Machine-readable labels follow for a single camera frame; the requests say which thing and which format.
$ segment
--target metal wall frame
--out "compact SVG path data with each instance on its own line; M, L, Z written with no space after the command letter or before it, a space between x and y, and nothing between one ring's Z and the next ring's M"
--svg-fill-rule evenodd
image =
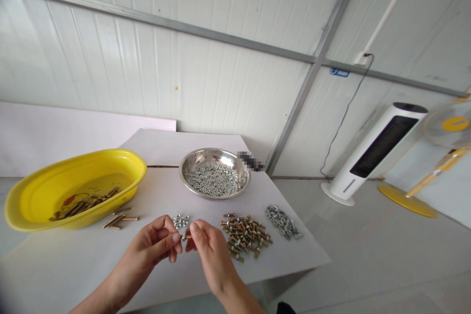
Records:
M295 52L288 49L279 48L276 46L249 40L246 38L241 38L241 37L225 34L222 32L214 31L211 29L186 24L180 21L171 20L171 19L157 16L157 15L152 15L146 12L137 11L134 9L130 9L130 8L126 8L126 7L122 7L118 5L113 5L104 1L99 1L99 0L53 0L53 1L58 1L58 2L65 3L71 6L79 6L85 9L98 11L98 12L106 13L109 15L126 18L133 21L143 22L150 25L179 31L182 33L187 33L187 34L195 35L198 37L215 40L218 42L223 42L223 43L227 43L227 44L231 44L231 45L235 45L235 46L239 46L243 48L248 48L248 49L265 52L272 55L277 55L277 56L281 56L281 57L285 57L285 58L289 58L289 59L293 59L297 61L310 63L311 66L307 72L307 75L298 93L298 96L291 110L287 123L283 129L283 132L280 136L280 139L277 143L277 146L275 147L275 150L273 151L272 157L269 161L269 164L267 167L267 173L269 175L271 175L275 169L276 163L278 162L281 156L283 148L286 145L286 142L288 140L289 134L291 133L294 127L294 124L296 122L296 119L298 118L299 113L301 112L303 104L307 98L309 90L312 87L312 84L315 80L315 77L320 67L327 66L331 68L338 68L342 70L348 70L348 71L351 71L353 73L360 74L360 75L365 73L364 68L338 62L338 61L329 60L325 57L329 49L329 46L335 36L335 33L339 27L339 24L342 20L342 17L345 13L345 10L348 7L350 0L337 0L336 1L334 9L329 17L329 21L326 26L326 29L324 30L322 34L322 38L317 46L317 49L314 55L308 55L301 52ZM440 86L435 86L435 85L431 85L424 82L414 81L409 78L403 78L400 76L391 75L391 74L374 71L374 70L370 70L368 72L368 76L372 78L382 79L382 80L386 80L386 81L394 82L394 83L400 83L403 85L416 87L416 88L420 88L420 89L424 89L424 90L428 90L432 92L438 92L438 93L455 96L459 98L467 98L470 95L469 93L466 93L466 92L452 90L452 89L448 89L448 88L444 88Z

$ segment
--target yellow plastic basin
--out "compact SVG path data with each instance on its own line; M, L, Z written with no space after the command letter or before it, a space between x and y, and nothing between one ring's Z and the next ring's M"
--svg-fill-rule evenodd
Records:
M142 158L128 150L103 150L66 159L16 184L6 199L5 217L12 228L24 232L86 227L128 202L146 172ZM105 195L116 186L121 191L101 204L69 218L49 220L72 195Z

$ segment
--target electric cord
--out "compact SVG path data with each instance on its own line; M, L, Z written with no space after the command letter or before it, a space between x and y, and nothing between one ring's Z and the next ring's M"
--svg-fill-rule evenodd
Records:
M339 134L340 128L341 128L342 125L343 125L343 121L345 120L345 117L347 116L348 109L350 108L350 105L352 104L353 100L355 99L355 96L357 95L358 90L360 89L360 86L362 85L363 80L365 79L366 75L368 74L368 71L369 71L369 69L370 69L370 67L371 67L371 65L373 64L373 61L374 61L374 54L372 54L372 53L365 53L365 54L363 54L363 56L366 56L366 57L371 56L371 57L372 57L372 58L371 58L371 62L369 63L368 68L366 69L365 73L363 74L363 77L362 77L362 79L360 80L360 83L358 84L357 89L355 90L355 93L353 94L352 99L351 99L350 102L348 102L348 104L347 104L347 109L345 110L345 113L343 114L342 121L340 122L340 125L339 125L339 127L337 128L337 131L336 131L336 133L335 133L335 135L334 135L334 138L333 138L332 141L330 142L329 149L327 150L327 155L326 155L325 158L324 158L324 164L323 164L323 166L322 166L321 169L320 169L320 173L321 173L323 176L325 176L325 179L326 179L329 183L330 183L329 178L322 172L322 170L324 169L325 163L327 162L327 157L328 157L329 154L330 154L330 149L332 148L332 144L334 143L335 139L337 138L337 135Z

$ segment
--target blue label sticker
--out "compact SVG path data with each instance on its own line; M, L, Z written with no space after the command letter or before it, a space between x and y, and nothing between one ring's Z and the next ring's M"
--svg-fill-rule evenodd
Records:
M335 75L335 76L348 77L348 75L350 74L350 71L340 70L340 69L337 69L337 68L332 68L332 69L330 69L330 74Z

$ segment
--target power outlet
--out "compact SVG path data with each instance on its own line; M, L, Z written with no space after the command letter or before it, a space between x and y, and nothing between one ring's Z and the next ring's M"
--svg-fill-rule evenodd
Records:
M354 65L358 66L367 66L371 61L371 56L365 56L366 52L359 52L355 60L353 61Z

